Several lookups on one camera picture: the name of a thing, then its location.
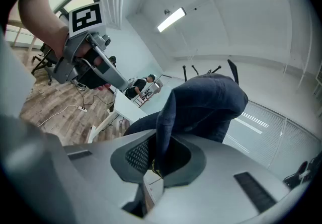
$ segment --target dark blue fabric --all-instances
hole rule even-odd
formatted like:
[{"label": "dark blue fabric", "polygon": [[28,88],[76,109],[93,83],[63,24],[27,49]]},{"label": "dark blue fabric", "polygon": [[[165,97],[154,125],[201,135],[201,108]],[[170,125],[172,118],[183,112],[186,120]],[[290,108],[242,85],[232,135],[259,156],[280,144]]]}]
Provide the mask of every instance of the dark blue fabric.
[{"label": "dark blue fabric", "polygon": [[156,128],[156,162],[160,165],[172,132],[222,142],[230,121],[242,114],[247,103],[247,95],[230,77],[204,74],[174,88],[160,112],[139,119],[124,135]]}]

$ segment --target black office chair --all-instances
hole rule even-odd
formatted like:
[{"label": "black office chair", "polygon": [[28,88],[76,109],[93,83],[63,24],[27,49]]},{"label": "black office chair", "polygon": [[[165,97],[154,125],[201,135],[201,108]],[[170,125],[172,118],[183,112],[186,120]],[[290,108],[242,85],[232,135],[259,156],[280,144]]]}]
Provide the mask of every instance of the black office chair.
[{"label": "black office chair", "polygon": [[[49,47],[47,44],[44,43],[40,50],[43,52],[43,55],[39,55],[39,56],[43,57],[43,58],[33,56],[32,60],[31,60],[32,63],[35,61],[35,59],[37,59],[39,61],[39,63],[36,65],[36,67],[34,69],[32,69],[32,71],[31,71],[31,74],[33,76],[35,75],[36,70],[45,68],[46,66],[51,67],[53,64],[56,65],[58,62],[58,58],[56,57],[55,51],[53,51],[53,49],[51,47]],[[52,78],[48,72],[47,72],[47,74],[49,77],[48,85],[51,85]]]}]

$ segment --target white cable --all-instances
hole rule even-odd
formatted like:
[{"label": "white cable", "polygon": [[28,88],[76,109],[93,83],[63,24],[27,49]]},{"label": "white cable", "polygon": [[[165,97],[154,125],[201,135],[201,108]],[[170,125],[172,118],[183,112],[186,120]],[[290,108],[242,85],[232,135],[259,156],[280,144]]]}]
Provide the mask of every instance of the white cable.
[{"label": "white cable", "polygon": [[69,106],[67,106],[64,110],[60,111],[59,113],[57,113],[57,114],[55,114],[55,115],[52,115],[50,118],[48,118],[47,120],[45,120],[44,122],[42,122],[39,126],[41,126],[42,124],[46,123],[46,122],[47,122],[49,119],[51,119],[52,117],[57,116],[58,114],[60,114],[60,113],[64,112],[68,107],[77,107],[77,108],[78,108],[78,106],[76,106],[76,105],[69,105]]}]

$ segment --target floor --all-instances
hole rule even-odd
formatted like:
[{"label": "floor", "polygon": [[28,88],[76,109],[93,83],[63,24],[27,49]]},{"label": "floor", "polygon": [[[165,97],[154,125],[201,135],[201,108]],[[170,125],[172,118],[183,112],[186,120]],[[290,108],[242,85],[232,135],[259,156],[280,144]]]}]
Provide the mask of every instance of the floor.
[{"label": "floor", "polygon": [[[25,58],[27,53],[26,49],[15,49],[14,51],[20,59]],[[31,51],[26,65],[29,71],[38,63],[37,60],[34,64],[31,63],[32,57],[38,54],[42,54],[40,50]],[[83,98],[80,94],[82,93],[85,104],[92,103],[86,106],[87,113],[77,107],[68,107],[63,113],[44,123],[41,129],[57,135],[62,145],[86,143],[90,127],[92,125],[97,127],[108,116],[107,109],[110,107],[93,95],[99,96],[107,104],[114,101],[114,95],[108,90],[86,89],[82,92],[71,83],[61,85],[56,80],[53,80],[49,86],[48,75],[44,69],[36,71],[35,78],[36,82],[23,106],[21,118],[38,126],[68,105],[82,106]],[[115,119],[112,124],[95,137],[93,142],[121,137],[129,127],[129,122],[122,121],[121,117]]]}]

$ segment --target desk leg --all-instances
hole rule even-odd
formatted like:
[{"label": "desk leg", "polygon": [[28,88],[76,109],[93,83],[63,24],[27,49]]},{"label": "desk leg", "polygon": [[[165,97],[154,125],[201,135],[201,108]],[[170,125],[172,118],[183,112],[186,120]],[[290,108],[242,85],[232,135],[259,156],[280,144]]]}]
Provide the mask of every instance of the desk leg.
[{"label": "desk leg", "polygon": [[95,128],[95,126],[92,126],[88,143],[92,143],[95,136],[98,135],[108,125],[109,121],[116,117],[116,115],[118,115],[118,113],[114,110],[110,115],[108,115],[107,118],[103,120],[103,122],[97,128]]}]

